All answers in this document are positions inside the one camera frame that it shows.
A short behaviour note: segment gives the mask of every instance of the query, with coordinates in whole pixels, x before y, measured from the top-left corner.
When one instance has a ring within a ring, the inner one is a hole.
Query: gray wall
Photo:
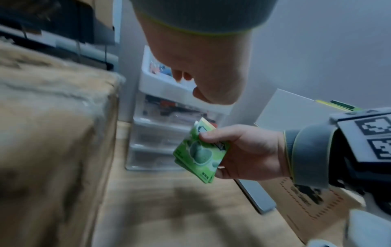
[[[390,0],[279,0],[254,31],[248,86],[226,124],[252,124],[277,88],[359,107],[391,105]],[[120,119],[131,120],[146,44],[123,1]]]

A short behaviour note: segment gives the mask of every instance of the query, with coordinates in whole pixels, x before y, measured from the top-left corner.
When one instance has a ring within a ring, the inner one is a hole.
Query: wooden table
[[[259,215],[233,180],[126,171],[128,130],[119,122],[93,247],[303,246],[276,210]]]

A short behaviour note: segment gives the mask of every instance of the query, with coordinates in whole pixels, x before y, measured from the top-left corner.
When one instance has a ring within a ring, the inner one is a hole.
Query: wrist
[[[283,132],[279,132],[277,135],[277,155],[281,168],[281,174],[283,177],[291,177],[288,161],[286,158],[285,150],[285,136]]]

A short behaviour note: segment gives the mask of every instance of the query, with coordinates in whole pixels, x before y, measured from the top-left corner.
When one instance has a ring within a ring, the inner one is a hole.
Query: green packet
[[[180,166],[191,171],[204,183],[211,183],[216,170],[227,153],[227,142],[206,143],[198,138],[198,134],[215,129],[204,118],[194,124],[189,135],[174,151],[174,156],[181,161]]]

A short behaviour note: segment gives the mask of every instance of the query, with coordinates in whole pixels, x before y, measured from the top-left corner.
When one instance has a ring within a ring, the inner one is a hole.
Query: gray sleeve
[[[264,23],[277,0],[131,0],[165,25],[200,34],[229,34]]]
[[[295,184],[329,186],[329,155],[336,130],[336,126],[324,124],[285,132],[287,160]]]

